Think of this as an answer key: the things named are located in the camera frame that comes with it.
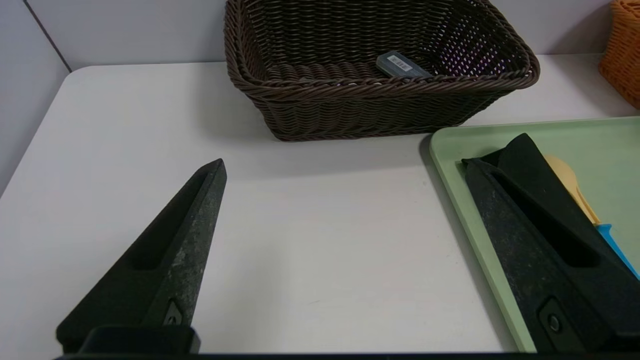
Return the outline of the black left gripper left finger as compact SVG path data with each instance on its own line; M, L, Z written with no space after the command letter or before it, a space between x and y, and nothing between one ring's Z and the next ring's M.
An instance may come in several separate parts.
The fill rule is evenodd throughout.
M222 159L190 176L57 326L62 353L198 353L192 321L226 183Z

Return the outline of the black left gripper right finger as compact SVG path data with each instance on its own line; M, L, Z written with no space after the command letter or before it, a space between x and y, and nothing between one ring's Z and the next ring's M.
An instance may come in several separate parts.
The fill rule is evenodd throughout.
M464 162L465 178L540 353L635 353L639 282L544 160Z

